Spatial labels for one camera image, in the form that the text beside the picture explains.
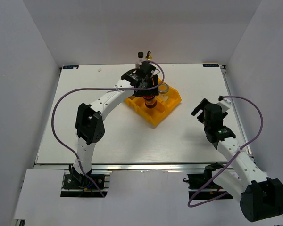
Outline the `clear glass jar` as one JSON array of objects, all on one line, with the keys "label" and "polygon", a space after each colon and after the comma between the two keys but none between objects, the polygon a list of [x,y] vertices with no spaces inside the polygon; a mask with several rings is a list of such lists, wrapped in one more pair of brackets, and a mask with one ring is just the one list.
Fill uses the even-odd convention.
[{"label": "clear glass jar", "polygon": [[158,91],[159,91],[159,98],[166,102],[168,99],[169,99],[169,95],[168,95],[168,92],[169,92],[169,85],[166,84],[166,83],[162,83],[159,88],[158,88]]}]

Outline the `red-lid spice jar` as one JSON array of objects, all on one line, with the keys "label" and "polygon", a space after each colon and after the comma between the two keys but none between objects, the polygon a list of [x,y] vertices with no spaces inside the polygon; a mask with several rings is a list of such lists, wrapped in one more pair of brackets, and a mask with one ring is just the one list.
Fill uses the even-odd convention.
[{"label": "red-lid spice jar", "polygon": [[145,106],[149,109],[152,109],[156,107],[157,101],[155,95],[152,96],[143,96],[143,99],[145,101]]}]

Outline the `clear oil bottle gold spout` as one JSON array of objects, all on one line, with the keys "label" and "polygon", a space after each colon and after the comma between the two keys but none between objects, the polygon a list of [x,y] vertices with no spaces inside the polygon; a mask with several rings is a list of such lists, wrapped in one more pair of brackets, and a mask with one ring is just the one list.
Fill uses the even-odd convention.
[{"label": "clear oil bottle gold spout", "polygon": [[149,50],[146,54],[146,57],[145,57],[145,61],[152,61],[152,55],[151,55],[151,51]]}]

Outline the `dark sauce bottle black cap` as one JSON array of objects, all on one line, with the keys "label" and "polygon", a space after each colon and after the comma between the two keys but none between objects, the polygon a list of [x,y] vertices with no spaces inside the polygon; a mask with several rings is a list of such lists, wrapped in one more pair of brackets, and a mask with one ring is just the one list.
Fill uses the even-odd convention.
[{"label": "dark sauce bottle black cap", "polygon": [[135,67],[140,68],[141,64],[144,61],[144,53],[142,51],[138,52],[137,57],[138,57],[138,60],[137,60],[137,63],[135,64]]}]

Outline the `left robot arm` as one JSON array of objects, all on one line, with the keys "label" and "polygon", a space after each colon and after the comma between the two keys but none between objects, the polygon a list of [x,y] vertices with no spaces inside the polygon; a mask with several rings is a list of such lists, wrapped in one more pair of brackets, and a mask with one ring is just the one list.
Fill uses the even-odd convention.
[{"label": "left robot arm", "polygon": [[104,120],[126,98],[131,96],[151,96],[158,94],[156,67],[143,62],[139,68],[124,73],[114,88],[90,104],[82,103],[78,107],[75,122],[78,137],[78,159],[73,164],[76,171],[74,182],[80,188],[90,183],[87,174],[92,170],[92,156],[97,142],[105,133]]}]

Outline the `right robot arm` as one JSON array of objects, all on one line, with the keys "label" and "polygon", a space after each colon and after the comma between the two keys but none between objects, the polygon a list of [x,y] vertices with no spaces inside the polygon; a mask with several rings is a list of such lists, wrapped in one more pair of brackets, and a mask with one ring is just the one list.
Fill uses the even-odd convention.
[{"label": "right robot arm", "polygon": [[230,96],[220,96],[214,104],[203,99],[191,112],[203,124],[207,140],[226,159],[227,164],[213,163],[205,167],[204,184],[191,196],[192,201],[208,187],[219,186],[240,205],[244,217],[256,222],[283,214],[283,184],[264,173],[244,151],[249,143],[239,145],[234,132],[224,125],[224,118],[231,108]]}]

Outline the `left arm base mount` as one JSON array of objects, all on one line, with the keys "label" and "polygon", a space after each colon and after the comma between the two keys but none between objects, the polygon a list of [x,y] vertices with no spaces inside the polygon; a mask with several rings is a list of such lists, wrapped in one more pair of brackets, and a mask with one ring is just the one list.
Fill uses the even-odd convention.
[{"label": "left arm base mount", "polygon": [[68,172],[63,175],[60,197],[104,198],[108,193],[110,175],[92,174],[92,170],[87,172],[87,175],[92,181],[69,165]]}]

